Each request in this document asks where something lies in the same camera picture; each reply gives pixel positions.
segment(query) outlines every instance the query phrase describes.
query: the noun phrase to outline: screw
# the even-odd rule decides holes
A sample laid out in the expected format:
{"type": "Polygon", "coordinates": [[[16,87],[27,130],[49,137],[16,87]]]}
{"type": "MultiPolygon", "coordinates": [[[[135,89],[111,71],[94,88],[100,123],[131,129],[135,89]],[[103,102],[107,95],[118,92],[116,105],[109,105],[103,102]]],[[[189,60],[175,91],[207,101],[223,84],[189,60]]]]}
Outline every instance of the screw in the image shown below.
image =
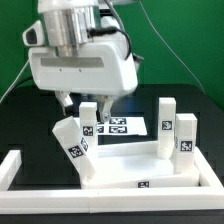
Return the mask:
{"type": "Polygon", "coordinates": [[[105,114],[104,114],[104,118],[105,118],[105,119],[108,119],[108,118],[109,118],[109,114],[108,114],[108,113],[105,113],[105,114]]]}

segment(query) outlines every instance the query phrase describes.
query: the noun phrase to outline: black table surface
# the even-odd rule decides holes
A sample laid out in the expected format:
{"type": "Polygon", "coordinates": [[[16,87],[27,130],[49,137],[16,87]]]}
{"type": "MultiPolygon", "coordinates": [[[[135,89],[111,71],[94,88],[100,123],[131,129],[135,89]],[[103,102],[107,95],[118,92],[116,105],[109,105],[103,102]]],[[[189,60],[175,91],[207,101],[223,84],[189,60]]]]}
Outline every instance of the black table surface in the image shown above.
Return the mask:
{"type": "MultiPolygon", "coordinates": [[[[93,98],[71,95],[73,115],[81,101],[93,98]]],[[[196,145],[224,184],[224,113],[191,85],[139,85],[129,96],[115,101],[113,116],[143,116],[146,136],[99,136],[99,144],[157,139],[159,97],[175,97],[177,113],[194,113],[198,119],[196,145]]],[[[9,190],[78,189],[79,177],[52,134],[64,118],[54,94],[36,87],[21,87],[0,105],[0,162],[9,150],[20,149],[22,165],[9,190]]],[[[224,223],[224,210],[132,212],[99,214],[1,215],[0,223],[224,223]]]]}

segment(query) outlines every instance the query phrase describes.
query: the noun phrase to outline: white block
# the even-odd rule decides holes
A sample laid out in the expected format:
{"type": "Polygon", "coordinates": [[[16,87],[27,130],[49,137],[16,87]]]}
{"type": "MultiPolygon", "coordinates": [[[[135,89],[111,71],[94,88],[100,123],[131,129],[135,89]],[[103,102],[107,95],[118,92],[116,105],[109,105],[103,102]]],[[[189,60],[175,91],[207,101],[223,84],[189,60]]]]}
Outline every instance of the white block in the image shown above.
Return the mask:
{"type": "Polygon", "coordinates": [[[7,191],[21,165],[19,150],[11,150],[0,166],[0,191],[7,191]]]}
{"type": "Polygon", "coordinates": [[[161,159],[169,159],[173,152],[175,115],[175,99],[159,98],[157,156],[161,159]]]}
{"type": "Polygon", "coordinates": [[[177,114],[173,164],[175,173],[185,173],[194,166],[197,118],[194,114],[177,114]]]}
{"type": "Polygon", "coordinates": [[[97,103],[82,102],[79,107],[80,120],[97,121],[96,110],[97,110],[97,103]]]}
{"type": "Polygon", "coordinates": [[[98,145],[96,110],[95,102],[82,102],[79,107],[81,135],[88,142],[88,153],[93,157],[97,157],[98,145]]]}
{"type": "Polygon", "coordinates": [[[73,117],[56,123],[53,133],[75,166],[80,176],[92,176],[95,173],[91,157],[88,155],[89,146],[81,137],[79,126],[73,117]]]}

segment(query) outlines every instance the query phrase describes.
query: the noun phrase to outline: white rectangular frame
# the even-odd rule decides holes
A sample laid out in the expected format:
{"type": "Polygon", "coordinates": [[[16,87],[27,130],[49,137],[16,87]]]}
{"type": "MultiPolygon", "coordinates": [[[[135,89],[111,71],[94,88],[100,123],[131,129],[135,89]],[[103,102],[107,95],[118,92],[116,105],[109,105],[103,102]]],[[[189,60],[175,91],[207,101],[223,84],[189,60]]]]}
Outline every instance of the white rectangular frame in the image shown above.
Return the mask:
{"type": "MultiPolygon", "coordinates": [[[[8,177],[12,180],[20,164],[20,151],[10,151],[0,166],[0,172],[4,170],[2,180],[8,177]]],[[[224,209],[223,186],[198,148],[195,165],[200,170],[200,187],[44,191],[7,191],[5,188],[0,191],[0,214],[224,209]]]]}

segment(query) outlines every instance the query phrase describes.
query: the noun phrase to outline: green backdrop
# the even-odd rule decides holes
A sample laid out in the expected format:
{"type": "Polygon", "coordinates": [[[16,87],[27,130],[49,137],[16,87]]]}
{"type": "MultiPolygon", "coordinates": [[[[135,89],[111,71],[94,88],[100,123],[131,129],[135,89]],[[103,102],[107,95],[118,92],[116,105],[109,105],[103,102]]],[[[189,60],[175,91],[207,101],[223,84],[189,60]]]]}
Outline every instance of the green backdrop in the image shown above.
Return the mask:
{"type": "MultiPolygon", "coordinates": [[[[203,84],[206,94],[224,110],[224,0],[142,0],[156,29],[203,84]]],[[[0,1],[0,95],[27,60],[22,32],[38,19],[37,0],[0,1]]],[[[145,61],[139,83],[193,84],[149,26],[139,3],[116,6],[134,52],[145,61]]],[[[25,76],[30,76],[27,69],[25,76]]]]}

